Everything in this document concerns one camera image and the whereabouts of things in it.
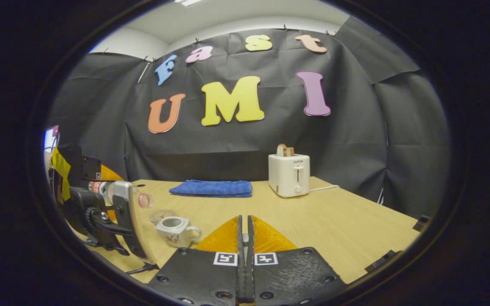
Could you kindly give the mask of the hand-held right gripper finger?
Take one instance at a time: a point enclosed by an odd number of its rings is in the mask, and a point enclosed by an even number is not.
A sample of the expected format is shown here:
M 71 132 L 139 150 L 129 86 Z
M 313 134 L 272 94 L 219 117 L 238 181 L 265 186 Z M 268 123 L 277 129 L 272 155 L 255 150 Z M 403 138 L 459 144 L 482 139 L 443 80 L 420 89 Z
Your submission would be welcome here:
M 242 216 L 231 233 L 236 252 L 178 248 L 147 284 L 168 302 L 181 306 L 237 306 L 243 288 L 245 255 Z
M 314 306 L 348 286 L 313 247 L 297 248 L 276 229 L 248 216 L 246 297 L 256 306 Z

